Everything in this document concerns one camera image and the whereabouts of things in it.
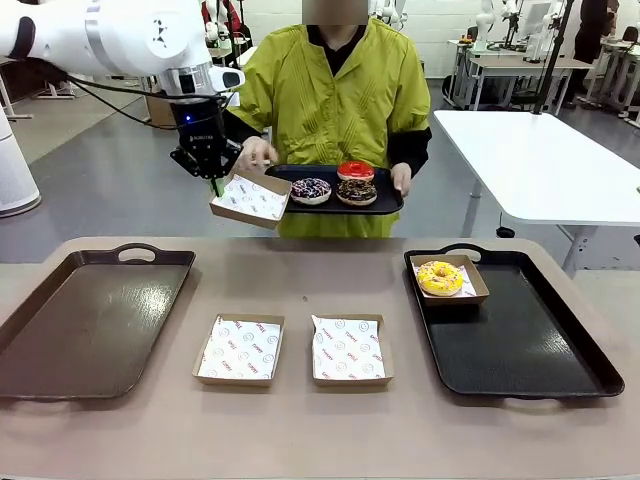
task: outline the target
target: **white table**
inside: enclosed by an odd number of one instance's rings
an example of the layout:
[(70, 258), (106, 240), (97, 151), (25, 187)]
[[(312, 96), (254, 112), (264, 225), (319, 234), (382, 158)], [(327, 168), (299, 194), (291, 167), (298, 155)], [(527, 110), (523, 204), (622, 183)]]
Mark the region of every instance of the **white table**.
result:
[[(495, 78), (495, 77), (509, 77), (511, 81), (509, 83), (509, 87), (507, 90), (505, 103), (508, 104), (508, 100), (513, 93), (513, 88), (515, 87), (515, 82), (520, 77), (538, 77), (541, 78), (546, 71), (547, 64), (546, 62), (539, 63), (531, 63), (524, 60), (523, 57), (513, 57), (513, 56), (500, 56), (500, 57), (480, 57), (471, 59), (472, 73), (471, 75), (477, 79), (478, 89), (476, 92), (476, 99), (473, 103), (473, 110), (478, 110), (478, 106), (480, 105), (480, 96), (482, 95), (482, 85), (484, 84), (485, 78)], [(561, 78), (569, 78), (571, 76), (571, 72), (574, 70), (591, 70), (593, 65), (585, 62), (581, 62), (579, 60), (575, 60), (572, 58), (558, 58), (553, 69), (553, 78), (556, 82), (554, 88), (552, 88), (549, 92), (550, 94), (545, 99), (545, 105), (549, 105), (550, 99), (553, 98), (552, 94), (555, 92), (557, 88), (557, 81)], [(558, 106), (555, 110), (555, 115), (558, 115), (560, 112), (560, 107), (562, 105), (562, 101), (564, 99), (565, 94), (567, 93), (567, 87), (569, 86), (569, 82), (564, 82), (564, 87), (562, 88), (562, 92), (560, 93), (560, 98), (558, 100)]]
[(469, 110), (471, 104), (471, 97), (473, 94), (473, 87), (475, 82), (472, 81), (471, 73), (471, 59), (480, 57), (500, 57), (500, 56), (514, 56), (522, 57), (524, 53), (516, 52), (515, 50), (507, 50), (500, 48), (498, 50), (473, 50), (473, 44), (462, 44), (458, 40), (448, 40), (450, 45), (456, 47), (456, 58), (453, 65), (453, 72), (451, 74), (451, 86), (449, 87), (449, 94), (445, 95), (444, 99), (453, 107), (460, 107), (463, 110)]
[(640, 170), (552, 115), (435, 117), (476, 176), (463, 237), (471, 236), (483, 185), (516, 220), (578, 226), (563, 264), (570, 276), (598, 226), (640, 226)]

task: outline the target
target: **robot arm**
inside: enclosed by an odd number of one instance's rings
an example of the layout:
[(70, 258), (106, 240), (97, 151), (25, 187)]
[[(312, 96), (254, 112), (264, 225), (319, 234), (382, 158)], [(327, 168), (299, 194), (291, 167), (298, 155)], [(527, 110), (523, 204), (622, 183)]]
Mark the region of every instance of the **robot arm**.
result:
[(40, 59), (64, 72), (157, 76), (173, 100), (180, 147), (171, 157), (194, 176), (225, 176), (240, 147), (226, 139), (219, 95), (244, 74), (214, 67), (199, 4), (186, 0), (3, 2), (0, 55)]
[(226, 39), (229, 36), (229, 29), (224, 24), (227, 21), (227, 9), (224, 2), (222, 0), (206, 0), (204, 3), (211, 17), (211, 21), (206, 25), (207, 40), (215, 42), (218, 39)]

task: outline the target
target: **person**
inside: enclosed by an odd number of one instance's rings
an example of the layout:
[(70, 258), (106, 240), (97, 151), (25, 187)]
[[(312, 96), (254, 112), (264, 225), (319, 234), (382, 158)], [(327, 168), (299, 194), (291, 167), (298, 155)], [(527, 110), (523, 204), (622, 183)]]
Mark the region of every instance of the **person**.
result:
[[(264, 170), (275, 163), (360, 160), (390, 168), (394, 187), (408, 195), (431, 138), (429, 90), (415, 46), (370, 19), (366, 0), (306, 5), (303, 20), (316, 23), (268, 35), (245, 67), (240, 106), (225, 112), (227, 135), (243, 145), (236, 165)], [(262, 138), (269, 126), (274, 146)], [(278, 231), (284, 237), (388, 237), (397, 218), (285, 214)]]
[[(580, 7), (580, 29), (575, 40), (573, 58), (585, 63), (593, 63), (600, 55), (600, 37), (605, 34), (614, 18), (609, 11), (611, 0), (583, 0)], [(586, 92), (583, 82), (588, 70), (574, 70), (569, 79), (563, 107), (575, 108), (574, 97), (579, 91)]]

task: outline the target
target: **paper food box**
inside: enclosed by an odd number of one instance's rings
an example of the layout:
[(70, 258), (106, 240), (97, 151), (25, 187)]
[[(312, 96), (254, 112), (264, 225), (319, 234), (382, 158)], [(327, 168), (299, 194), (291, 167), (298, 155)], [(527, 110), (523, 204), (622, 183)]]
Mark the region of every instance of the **paper food box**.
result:
[(312, 315), (313, 381), (320, 386), (386, 385), (393, 378), (382, 315)]
[(467, 255), (415, 255), (411, 257), (413, 275), (415, 277), (418, 268), (428, 262), (447, 262), (458, 267), (462, 271), (464, 284), (458, 293), (451, 297), (438, 297), (429, 295), (422, 289), (424, 304), (437, 305), (470, 305), (480, 304), (489, 296), (489, 290), (482, 280), (482, 276)]
[(289, 201), (291, 182), (256, 172), (232, 170), (224, 194), (209, 201), (219, 217), (274, 229)]
[(193, 375), (209, 385), (268, 387), (283, 330), (284, 317), (221, 313), (200, 349)]

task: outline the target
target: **black tray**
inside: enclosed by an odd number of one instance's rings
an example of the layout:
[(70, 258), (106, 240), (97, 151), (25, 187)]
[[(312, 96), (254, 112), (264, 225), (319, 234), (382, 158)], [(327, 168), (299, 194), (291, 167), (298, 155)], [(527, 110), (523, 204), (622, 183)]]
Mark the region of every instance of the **black tray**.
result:
[(338, 178), (337, 165), (275, 165), (266, 171), (267, 175), (295, 182), (301, 178), (321, 178), (331, 185), (331, 197), (321, 205), (302, 205), (291, 198), (287, 204), (289, 213), (324, 213), (334, 215), (387, 215), (397, 212), (404, 206), (400, 192), (393, 188), (391, 171), (375, 168), (373, 184), (378, 190), (378, 198), (366, 207), (354, 207), (342, 203), (336, 195)]
[[(491, 292), (481, 305), (427, 307), (414, 255), (473, 250)], [(612, 397), (624, 381), (571, 309), (521, 252), (456, 244), (404, 254), (442, 383), (461, 395)]]

